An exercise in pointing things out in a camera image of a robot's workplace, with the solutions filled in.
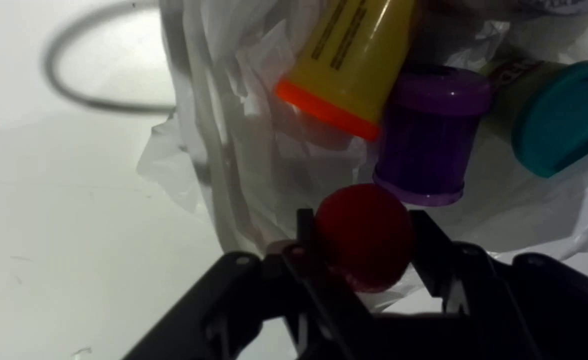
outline gray cable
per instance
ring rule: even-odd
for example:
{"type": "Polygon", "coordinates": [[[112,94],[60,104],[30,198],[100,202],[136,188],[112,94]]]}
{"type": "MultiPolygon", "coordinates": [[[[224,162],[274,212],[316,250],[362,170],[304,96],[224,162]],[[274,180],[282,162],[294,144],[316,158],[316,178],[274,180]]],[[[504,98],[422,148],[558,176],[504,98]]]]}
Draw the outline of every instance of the gray cable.
{"type": "Polygon", "coordinates": [[[48,84],[64,98],[84,104],[88,108],[98,108],[106,112],[140,112],[140,114],[168,114],[174,112],[174,104],[142,104],[142,102],[120,102],[100,96],[82,94],[76,88],[68,86],[58,72],[58,62],[64,52],[88,30],[104,26],[110,20],[156,8],[156,0],[138,0],[138,2],[118,2],[84,14],[66,28],[62,28],[44,52],[42,70],[48,84]]]}

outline white table surface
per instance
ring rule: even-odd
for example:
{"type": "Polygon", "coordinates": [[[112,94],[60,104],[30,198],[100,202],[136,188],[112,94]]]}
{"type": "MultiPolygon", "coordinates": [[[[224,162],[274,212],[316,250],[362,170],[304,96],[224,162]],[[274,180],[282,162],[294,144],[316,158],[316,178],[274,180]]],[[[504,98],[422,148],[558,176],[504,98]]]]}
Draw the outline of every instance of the white table surface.
{"type": "MultiPolygon", "coordinates": [[[[206,212],[136,174],[164,116],[88,110],[42,78],[56,30],[104,4],[0,2],[0,360],[120,358],[220,256],[206,212]]],[[[172,102],[154,12],[90,32],[62,68],[86,92],[172,102]]]]}

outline clear plastic bag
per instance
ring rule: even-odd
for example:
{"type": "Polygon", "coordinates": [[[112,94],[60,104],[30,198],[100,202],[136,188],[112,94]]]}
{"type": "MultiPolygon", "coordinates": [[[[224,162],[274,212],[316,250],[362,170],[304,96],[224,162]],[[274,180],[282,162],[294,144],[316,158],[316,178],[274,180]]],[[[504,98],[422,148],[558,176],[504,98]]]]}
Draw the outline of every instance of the clear plastic bag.
{"type": "MultiPolygon", "coordinates": [[[[180,186],[182,168],[194,166],[226,250],[262,252],[270,242],[292,238],[298,208],[314,208],[342,186],[372,180],[372,146],[322,128],[272,96],[322,6],[318,0],[160,2],[178,112],[154,130],[140,172],[194,210],[202,204],[180,186]]],[[[544,48],[550,32],[534,32],[532,24],[546,22],[512,24],[510,40],[554,60],[570,46],[544,48]],[[528,34],[528,42],[518,42],[518,34],[528,34]]],[[[568,26],[574,22],[576,38],[588,36],[578,18],[568,26]]],[[[424,30],[432,34],[432,48],[420,52],[418,46],[412,60],[478,70],[508,28],[510,22],[468,14],[448,22],[434,16],[424,30]]],[[[536,248],[572,258],[588,252],[588,158],[554,180],[540,180],[516,162],[502,138],[482,130],[466,188],[460,204],[430,210],[452,238],[500,254],[536,248]]]]}
{"type": "Polygon", "coordinates": [[[508,36],[514,48],[548,62],[588,60],[588,14],[524,20],[508,36]]]}

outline plastic bottle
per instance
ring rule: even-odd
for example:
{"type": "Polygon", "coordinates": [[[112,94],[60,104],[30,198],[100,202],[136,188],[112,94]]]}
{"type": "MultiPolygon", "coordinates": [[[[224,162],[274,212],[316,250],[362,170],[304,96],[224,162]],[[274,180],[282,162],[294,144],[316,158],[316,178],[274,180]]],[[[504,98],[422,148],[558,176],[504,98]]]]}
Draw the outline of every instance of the plastic bottle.
{"type": "Polygon", "coordinates": [[[314,120],[376,140],[416,8],[414,0],[332,0],[276,94],[314,120]]]}
{"type": "Polygon", "coordinates": [[[494,64],[490,126],[530,172],[550,178],[588,156],[588,62],[512,58],[494,64]]]}
{"type": "Polygon", "coordinates": [[[386,108],[376,184],[406,204],[456,202],[490,104],[492,86],[474,72],[446,66],[404,70],[386,108]]]}

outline purple container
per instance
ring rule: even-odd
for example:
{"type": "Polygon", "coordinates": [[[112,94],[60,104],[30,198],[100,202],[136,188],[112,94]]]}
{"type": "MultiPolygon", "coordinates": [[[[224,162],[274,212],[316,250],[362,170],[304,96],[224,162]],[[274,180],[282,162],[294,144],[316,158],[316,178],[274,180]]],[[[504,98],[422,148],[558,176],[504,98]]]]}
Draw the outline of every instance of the purple container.
{"type": "Polygon", "coordinates": [[[474,72],[408,68],[388,100],[374,180],[408,204],[456,202],[490,104],[492,86],[474,72]]]}

